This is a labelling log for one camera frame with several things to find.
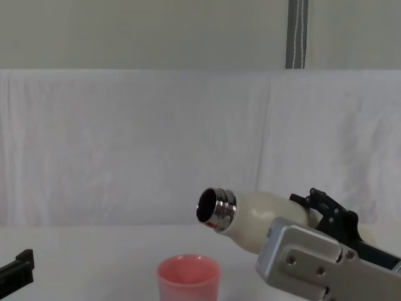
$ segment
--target cup rim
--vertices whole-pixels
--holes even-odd
[[[207,280],[205,280],[203,282],[199,282],[199,283],[177,283],[177,282],[173,282],[173,281],[167,280],[164,277],[162,277],[161,274],[160,274],[160,269],[162,268],[163,264],[167,263],[168,261],[178,260],[180,257],[202,257],[202,259],[211,262],[216,267],[217,273],[212,278],[207,279]],[[201,286],[207,285],[207,284],[209,284],[211,282],[215,282],[217,279],[219,279],[220,274],[221,274],[220,264],[217,261],[215,261],[214,259],[212,259],[212,258],[210,258],[208,256],[200,255],[200,254],[175,255],[175,256],[166,258],[165,260],[160,262],[158,267],[157,267],[157,276],[159,278],[159,281],[161,281],[163,283],[166,283],[168,285],[174,286],[174,287],[201,287]]]

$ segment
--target bottle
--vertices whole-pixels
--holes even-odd
[[[270,224],[278,216],[311,228],[320,220],[316,211],[272,193],[234,193],[213,187],[200,196],[196,215],[202,224],[255,254],[261,251]],[[373,243],[369,231],[362,231],[361,236]]]

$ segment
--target white table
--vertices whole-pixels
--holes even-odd
[[[401,254],[401,225],[371,226],[378,245]],[[1,228],[0,264],[34,250],[34,283],[7,301],[158,301],[164,258],[199,253],[222,266],[219,301],[295,301],[255,272],[257,256],[202,225]]]

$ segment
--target plastic cup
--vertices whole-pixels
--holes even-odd
[[[160,301],[217,301],[220,266],[202,255],[178,255],[157,270]]]

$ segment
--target silver metal bracket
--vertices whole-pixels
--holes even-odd
[[[276,218],[256,270],[270,286],[311,301],[399,301],[401,276],[333,238]]]

